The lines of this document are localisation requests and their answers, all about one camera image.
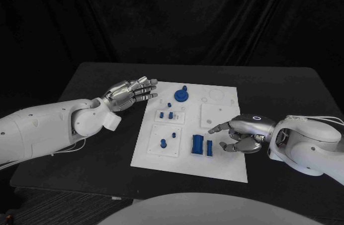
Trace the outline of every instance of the black backdrop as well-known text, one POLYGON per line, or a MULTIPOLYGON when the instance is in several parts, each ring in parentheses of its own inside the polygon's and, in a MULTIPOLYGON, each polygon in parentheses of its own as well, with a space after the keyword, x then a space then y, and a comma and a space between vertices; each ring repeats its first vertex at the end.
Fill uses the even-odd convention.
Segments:
POLYGON ((56 102, 90 61, 312 67, 341 106, 343 15, 343 0, 0 0, 0 117, 56 102))

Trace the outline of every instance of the table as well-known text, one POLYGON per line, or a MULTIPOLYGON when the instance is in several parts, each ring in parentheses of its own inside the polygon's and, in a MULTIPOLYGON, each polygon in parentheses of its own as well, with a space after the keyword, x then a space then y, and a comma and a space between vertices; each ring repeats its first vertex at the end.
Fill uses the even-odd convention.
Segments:
MULTIPOLYGON (((82 63, 59 101, 94 99, 113 84, 142 76, 237 87, 241 113, 275 121, 286 115, 344 117, 311 68, 82 63)), ((270 160, 267 144, 246 155, 247 184, 130 167, 145 108, 146 102, 140 102, 120 112, 117 130, 101 129, 78 152, 23 162, 12 186, 135 199, 181 192, 217 193, 266 202, 305 216, 344 219, 344 187, 327 175, 308 176, 270 160)))

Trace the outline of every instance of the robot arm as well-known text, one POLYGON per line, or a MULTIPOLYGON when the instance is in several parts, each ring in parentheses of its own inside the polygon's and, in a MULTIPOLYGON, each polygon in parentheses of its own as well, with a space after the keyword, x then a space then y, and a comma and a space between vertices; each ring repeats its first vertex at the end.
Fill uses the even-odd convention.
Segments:
POLYGON ((276 124, 262 116, 244 114, 208 133, 230 129, 230 137, 239 142, 220 143, 228 152, 257 152, 260 143, 269 142, 269 150, 294 169, 314 176, 325 173, 344 185, 343 136, 334 127, 314 119, 328 121, 324 117, 288 116, 276 124))
POLYGON ((103 97, 80 99, 19 110, 0 119, 0 164, 10 165, 52 154, 103 128, 116 130, 122 118, 114 114, 135 102, 158 96, 158 80, 146 77, 116 84, 103 97))

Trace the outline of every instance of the white board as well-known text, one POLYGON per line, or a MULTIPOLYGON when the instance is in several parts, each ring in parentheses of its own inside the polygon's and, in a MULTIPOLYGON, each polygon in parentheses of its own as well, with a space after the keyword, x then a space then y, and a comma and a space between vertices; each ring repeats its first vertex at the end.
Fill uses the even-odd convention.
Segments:
POLYGON ((130 165, 247 183, 244 154, 226 152, 220 147, 220 142, 236 142, 228 137, 228 131, 208 134, 213 126, 240 115, 237 89, 159 81, 155 93, 159 96, 148 102, 130 165), (188 100, 178 102, 174 93, 184 85, 188 88, 188 100), (169 119, 169 112, 174 112, 174 119, 169 119), (174 138, 172 131, 178 128, 181 132, 174 138), (204 155, 191 153, 192 135, 204 136, 204 155), (166 140, 165 149, 161 139, 166 140), (213 157, 207 157, 207 140, 213 141, 213 157))

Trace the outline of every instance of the robotic hand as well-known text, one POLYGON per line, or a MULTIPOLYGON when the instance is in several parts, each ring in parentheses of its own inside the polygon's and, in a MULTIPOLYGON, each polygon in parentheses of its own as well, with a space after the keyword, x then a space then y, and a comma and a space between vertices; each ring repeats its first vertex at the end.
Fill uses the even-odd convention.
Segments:
POLYGON ((94 100, 78 99, 26 108, 0 118, 0 169, 48 154, 71 152, 65 147, 85 140, 103 127, 114 131, 122 118, 114 112, 135 102, 158 97, 149 94, 158 80, 122 81, 94 100))
POLYGON ((262 142, 270 141, 270 135, 276 123, 266 117, 243 114, 231 121, 217 125, 208 133, 213 134, 221 130, 230 130, 230 137, 239 142, 234 144, 220 143, 224 151, 241 153, 254 153, 262 148, 262 142))
MULTIPOLYGON (((262 142, 269 142, 269 156, 283 161, 299 172, 320 176, 324 173, 344 185, 343 135, 327 123, 334 117, 286 116, 275 123, 266 117, 243 114, 215 126, 208 133, 230 130, 239 142, 220 143, 224 151, 254 153, 262 142)), ((331 121, 344 126, 344 121, 331 121)))

